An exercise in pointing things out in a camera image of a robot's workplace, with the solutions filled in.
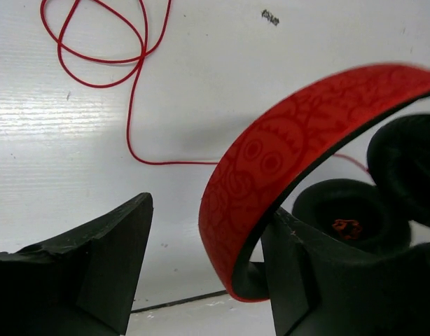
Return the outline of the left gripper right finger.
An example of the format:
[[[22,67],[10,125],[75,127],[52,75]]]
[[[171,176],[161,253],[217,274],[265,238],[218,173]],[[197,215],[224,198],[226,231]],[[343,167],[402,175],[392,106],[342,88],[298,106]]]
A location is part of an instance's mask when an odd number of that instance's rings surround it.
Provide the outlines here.
[[[278,335],[430,335],[430,243],[373,255],[283,209],[261,242]]]

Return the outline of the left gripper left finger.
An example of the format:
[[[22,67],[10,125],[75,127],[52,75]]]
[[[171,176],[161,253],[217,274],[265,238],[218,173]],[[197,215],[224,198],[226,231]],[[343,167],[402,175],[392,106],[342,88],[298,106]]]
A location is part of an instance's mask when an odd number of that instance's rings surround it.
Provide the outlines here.
[[[143,192],[99,218],[0,252],[0,335],[124,335],[153,218]]]

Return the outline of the red black headphones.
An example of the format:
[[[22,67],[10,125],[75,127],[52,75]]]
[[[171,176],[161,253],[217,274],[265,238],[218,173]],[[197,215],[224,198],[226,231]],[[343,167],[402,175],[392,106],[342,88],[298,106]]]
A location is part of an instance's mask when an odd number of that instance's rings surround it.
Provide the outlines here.
[[[430,68],[356,66],[294,92],[237,137],[207,183],[198,217],[205,251],[233,298],[269,298],[265,268],[250,257],[291,191],[352,139],[427,97]]]

